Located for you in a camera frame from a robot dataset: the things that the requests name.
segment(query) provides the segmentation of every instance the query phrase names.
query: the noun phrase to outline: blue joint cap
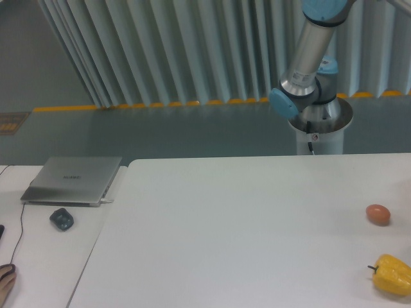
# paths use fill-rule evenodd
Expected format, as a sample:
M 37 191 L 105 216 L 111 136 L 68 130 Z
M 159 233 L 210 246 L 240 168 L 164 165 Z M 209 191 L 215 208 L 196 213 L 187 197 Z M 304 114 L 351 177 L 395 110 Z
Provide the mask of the blue joint cap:
M 314 21 L 328 21 L 346 6 L 347 0 L 302 0 L 302 11 Z
M 291 119 L 299 113 L 293 101 L 279 89 L 272 89 L 268 98 L 270 105 L 280 116 Z
M 324 56 L 317 71 L 319 74 L 338 74 L 338 63 L 332 56 Z

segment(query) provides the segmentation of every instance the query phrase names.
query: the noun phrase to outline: laptop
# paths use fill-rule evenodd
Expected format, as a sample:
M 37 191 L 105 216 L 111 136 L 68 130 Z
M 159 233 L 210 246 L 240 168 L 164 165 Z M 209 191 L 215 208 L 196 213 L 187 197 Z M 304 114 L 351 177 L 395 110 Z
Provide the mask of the laptop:
M 98 207 L 120 162 L 121 157 L 50 157 L 21 201 Z

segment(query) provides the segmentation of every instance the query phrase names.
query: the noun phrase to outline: human hand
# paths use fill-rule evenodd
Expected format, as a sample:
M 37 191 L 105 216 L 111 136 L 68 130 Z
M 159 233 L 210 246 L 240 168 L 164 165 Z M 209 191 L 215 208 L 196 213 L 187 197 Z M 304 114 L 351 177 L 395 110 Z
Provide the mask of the human hand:
M 8 271 L 12 270 L 12 266 L 8 265 L 3 268 L 0 268 L 0 277 L 2 277 L 4 274 L 6 274 Z M 11 273 L 3 279 L 0 280 L 0 307 L 3 306 L 4 301 L 7 298 L 8 293 L 10 290 L 13 288 L 15 284 L 15 278 L 17 274 L 16 273 Z

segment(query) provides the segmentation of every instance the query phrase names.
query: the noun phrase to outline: brown egg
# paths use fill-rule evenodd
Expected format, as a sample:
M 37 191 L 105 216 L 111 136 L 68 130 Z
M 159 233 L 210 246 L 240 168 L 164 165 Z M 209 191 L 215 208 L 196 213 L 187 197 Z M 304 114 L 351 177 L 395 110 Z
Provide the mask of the brown egg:
M 368 219 L 379 226 L 386 226 L 390 222 L 390 211 L 379 204 L 372 204 L 365 210 Z

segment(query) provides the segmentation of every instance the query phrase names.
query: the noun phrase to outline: white curtain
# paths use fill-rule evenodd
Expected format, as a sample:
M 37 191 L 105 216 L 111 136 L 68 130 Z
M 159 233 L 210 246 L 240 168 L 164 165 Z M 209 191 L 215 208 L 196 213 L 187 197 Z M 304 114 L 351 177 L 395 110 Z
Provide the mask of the white curtain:
M 259 100 L 304 23 L 299 0 L 39 0 L 98 107 Z M 338 91 L 411 90 L 411 19 L 359 0 L 328 48 Z

